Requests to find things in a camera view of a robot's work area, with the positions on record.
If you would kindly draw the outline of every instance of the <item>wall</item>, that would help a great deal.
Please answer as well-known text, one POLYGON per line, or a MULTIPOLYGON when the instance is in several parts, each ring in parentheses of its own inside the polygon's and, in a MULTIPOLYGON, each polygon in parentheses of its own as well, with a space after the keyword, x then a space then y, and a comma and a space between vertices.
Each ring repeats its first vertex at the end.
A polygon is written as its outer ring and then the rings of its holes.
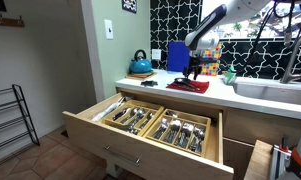
MULTIPOLYGON (((67 0, 5 0, 5 4, 3 17, 22 15, 26 27, 0 27, 0 89, 13 83, 22 86, 41 137, 63 124, 62 111, 76 113, 95 103, 86 38, 78 28, 83 26, 81 7, 67 0)), ((24 126, 1 131, 0 141, 15 129, 24 126)), ((0 149, 0 158, 29 142, 23 138, 0 149)))
MULTIPOLYGON (((200 0, 174 1, 151 0, 151 48, 163 50, 161 61, 152 61, 153 67, 167 69, 168 42, 183 41, 199 23, 200 0)), ((226 70, 226 63, 241 69, 247 61, 254 39, 222 39, 221 70, 226 70)), ((282 38, 262 39, 255 53, 255 58, 238 76, 280 79, 289 62, 291 51, 283 46, 282 38)), ((301 46, 292 70, 301 73, 301 46)))
POLYGON ((115 81, 127 75, 135 51, 143 49, 149 55, 150 1, 139 0, 137 14, 122 10, 121 0, 82 1, 82 6, 94 86, 101 101, 116 93, 115 81), (106 39, 104 19, 112 20, 113 40, 106 39))

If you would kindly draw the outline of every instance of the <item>tile floor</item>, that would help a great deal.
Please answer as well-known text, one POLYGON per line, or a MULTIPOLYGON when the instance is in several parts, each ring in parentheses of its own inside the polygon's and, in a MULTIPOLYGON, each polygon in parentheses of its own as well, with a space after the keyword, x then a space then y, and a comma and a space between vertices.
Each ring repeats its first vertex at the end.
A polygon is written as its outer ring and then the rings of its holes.
MULTIPOLYGON (((0 165, 0 179, 4 180, 114 180, 106 174, 104 159, 85 151, 61 135, 61 127, 40 138, 40 146, 15 154, 0 165)), ((123 171, 119 180, 141 180, 123 171)))

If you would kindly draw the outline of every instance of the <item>blue object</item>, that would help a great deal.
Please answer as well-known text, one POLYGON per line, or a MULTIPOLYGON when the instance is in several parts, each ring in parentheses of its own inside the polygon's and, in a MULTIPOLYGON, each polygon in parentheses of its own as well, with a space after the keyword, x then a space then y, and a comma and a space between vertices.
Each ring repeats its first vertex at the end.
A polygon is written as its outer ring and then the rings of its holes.
POLYGON ((168 71, 183 72, 189 65, 189 49, 184 42, 169 42, 168 71))
POLYGON ((134 54, 134 59, 131 60, 130 67, 129 67, 130 71, 132 73, 140 73, 140 74, 151 72, 152 64, 146 58, 147 58, 146 52, 142 49, 139 49, 134 54))

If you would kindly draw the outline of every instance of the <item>white countertop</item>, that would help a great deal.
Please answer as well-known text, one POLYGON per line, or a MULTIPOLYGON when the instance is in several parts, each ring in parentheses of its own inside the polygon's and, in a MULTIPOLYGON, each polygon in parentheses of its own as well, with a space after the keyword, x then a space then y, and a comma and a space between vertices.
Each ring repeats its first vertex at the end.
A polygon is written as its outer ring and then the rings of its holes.
MULTIPOLYGON (((122 79, 116 82, 116 87, 125 88, 135 91, 141 91, 146 93, 160 94, 168 97, 176 97, 186 100, 193 100, 199 102, 205 102, 210 104, 216 104, 220 106, 233 107, 238 109, 245 109, 255 112, 292 117, 301 119, 301 105, 260 100, 254 98, 243 97, 237 95, 234 89, 230 85, 225 85, 223 83, 223 76, 201 76, 199 75, 197 81, 206 82, 209 81, 209 88, 204 94, 187 92, 166 88, 167 84, 174 81, 175 78, 183 77, 182 73, 167 72, 165 70, 154 70, 157 75, 152 78, 147 79, 157 81, 158 86, 154 87, 144 87, 141 86, 141 81, 133 79, 122 79)), ((252 78, 242 78, 238 77, 237 82, 253 82, 267 85, 279 85, 277 81, 265 80, 265 79, 252 79, 252 78)), ((295 85, 282 85, 285 87, 295 86, 295 85)))

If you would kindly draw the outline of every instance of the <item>light switch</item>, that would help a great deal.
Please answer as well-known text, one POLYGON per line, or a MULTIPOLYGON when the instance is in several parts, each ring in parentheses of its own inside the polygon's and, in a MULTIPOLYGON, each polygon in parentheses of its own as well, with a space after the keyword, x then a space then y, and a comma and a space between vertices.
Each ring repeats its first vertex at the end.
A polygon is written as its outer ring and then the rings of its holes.
POLYGON ((151 54, 152 59, 161 60, 161 49, 152 49, 151 54))
POLYGON ((104 20, 104 27, 106 30, 106 38, 113 39, 113 28, 112 28, 112 21, 105 19, 104 20))

